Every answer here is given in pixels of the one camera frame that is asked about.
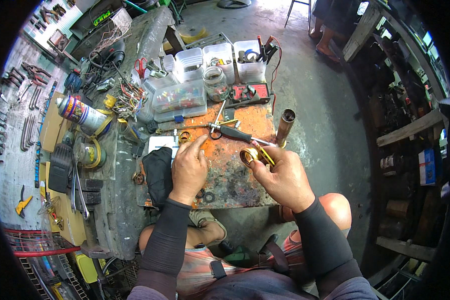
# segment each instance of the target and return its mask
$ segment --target rubber washer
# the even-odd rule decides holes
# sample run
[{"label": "rubber washer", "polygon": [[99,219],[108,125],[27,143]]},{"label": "rubber washer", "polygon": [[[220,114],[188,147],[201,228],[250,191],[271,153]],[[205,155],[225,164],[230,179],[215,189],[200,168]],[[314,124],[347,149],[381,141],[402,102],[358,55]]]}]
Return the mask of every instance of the rubber washer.
[{"label": "rubber washer", "polygon": [[211,191],[206,192],[206,193],[203,195],[203,201],[204,201],[205,203],[212,203],[213,201],[215,201],[215,194],[212,193]]},{"label": "rubber washer", "polygon": [[205,197],[205,189],[200,189],[200,191],[198,192],[198,194],[195,196],[195,198],[197,199],[203,199]]}]

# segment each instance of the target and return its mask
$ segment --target screwdriver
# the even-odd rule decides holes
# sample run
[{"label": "screwdriver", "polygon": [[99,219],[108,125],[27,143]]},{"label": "screwdriver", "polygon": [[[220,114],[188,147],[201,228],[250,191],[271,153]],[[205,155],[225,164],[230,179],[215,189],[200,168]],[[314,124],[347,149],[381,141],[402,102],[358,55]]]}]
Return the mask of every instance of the screwdriver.
[{"label": "screwdriver", "polygon": [[243,141],[246,143],[250,143],[251,141],[257,141],[258,143],[267,145],[267,146],[275,146],[271,142],[262,141],[260,139],[252,137],[251,134],[246,134],[244,132],[241,132],[240,130],[236,129],[235,127],[229,127],[229,126],[220,126],[217,124],[214,124],[212,122],[208,123],[208,126],[210,128],[215,128],[216,130],[220,131],[222,135],[224,135],[227,138]]}]

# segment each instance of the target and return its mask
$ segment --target metal stool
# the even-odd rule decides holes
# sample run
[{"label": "metal stool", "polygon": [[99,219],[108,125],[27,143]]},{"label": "metal stool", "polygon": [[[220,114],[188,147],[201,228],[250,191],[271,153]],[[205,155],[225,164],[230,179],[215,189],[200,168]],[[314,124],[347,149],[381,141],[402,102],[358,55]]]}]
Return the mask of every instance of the metal stool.
[{"label": "metal stool", "polygon": [[[292,8],[293,8],[293,3],[295,3],[295,2],[296,2],[296,3],[301,3],[301,4],[308,5],[308,20],[300,19],[300,18],[297,18],[297,17],[294,17],[294,16],[290,16],[290,13],[292,12]],[[308,2],[302,2],[302,1],[292,0],[292,3],[290,4],[290,9],[288,9],[288,14],[286,15],[286,21],[285,21],[285,26],[284,26],[284,28],[287,27],[288,18],[292,17],[292,18],[297,19],[297,20],[306,21],[307,27],[306,27],[306,28],[302,28],[302,27],[298,27],[298,26],[290,25],[290,24],[288,24],[288,26],[296,27],[296,28],[300,28],[300,29],[303,29],[303,30],[308,30],[308,31],[310,31],[310,15],[311,15],[311,13],[312,13],[312,9],[311,9],[311,7],[310,7],[310,0],[308,0]]]}]

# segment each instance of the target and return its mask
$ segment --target forearm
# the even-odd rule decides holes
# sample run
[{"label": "forearm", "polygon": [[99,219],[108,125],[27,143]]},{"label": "forearm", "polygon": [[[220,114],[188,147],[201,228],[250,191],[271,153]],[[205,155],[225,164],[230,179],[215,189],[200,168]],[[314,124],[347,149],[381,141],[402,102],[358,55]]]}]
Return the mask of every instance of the forearm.
[{"label": "forearm", "polygon": [[167,199],[142,255],[136,286],[150,287],[169,299],[175,298],[191,209],[189,205]]},{"label": "forearm", "polygon": [[320,297],[348,279],[362,276],[347,238],[315,197],[312,205],[295,214],[303,255],[315,276]]}]

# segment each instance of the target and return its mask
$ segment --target black screwdriver handle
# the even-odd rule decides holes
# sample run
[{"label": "black screwdriver handle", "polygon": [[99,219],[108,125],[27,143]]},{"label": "black screwdriver handle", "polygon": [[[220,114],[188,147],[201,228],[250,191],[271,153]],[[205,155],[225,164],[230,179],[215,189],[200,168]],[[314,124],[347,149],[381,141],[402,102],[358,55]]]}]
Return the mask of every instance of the black screwdriver handle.
[{"label": "black screwdriver handle", "polygon": [[223,136],[226,136],[227,138],[244,141],[246,143],[250,143],[252,140],[251,134],[246,134],[244,132],[241,132],[240,130],[229,127],[229,126],[220,126],[220,132]]}]

